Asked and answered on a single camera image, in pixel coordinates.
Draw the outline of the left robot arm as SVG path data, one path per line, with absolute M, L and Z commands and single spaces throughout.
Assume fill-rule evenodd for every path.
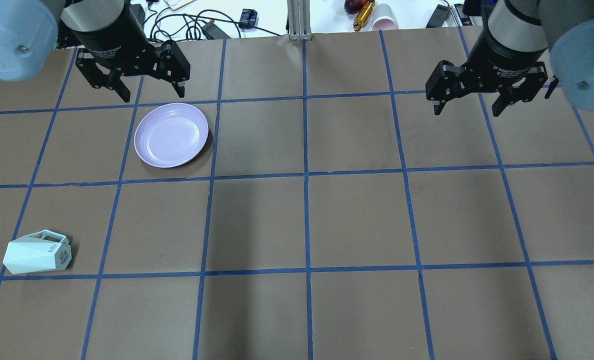
M 0 0 L 0 80 L 28 80 L 57 47 L 63 24 L 80 43 L 75 65 L 89 85 L 131 92 L 123 76 L 150 76 L 172 85 L 179 97 L 191 64 L 169 39 L 151 44 L 128 0 Z

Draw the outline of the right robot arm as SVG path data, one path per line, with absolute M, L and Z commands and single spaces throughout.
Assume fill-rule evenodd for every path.
M 594 0 L 466 0 L 466 16 L 483 29 L 461 66 L 442 60 L 425 84 L 436 116 L 448 101 L 498 93 L 491 109 L 545 97 L 560 86 L 572 106 L 594 112 Z

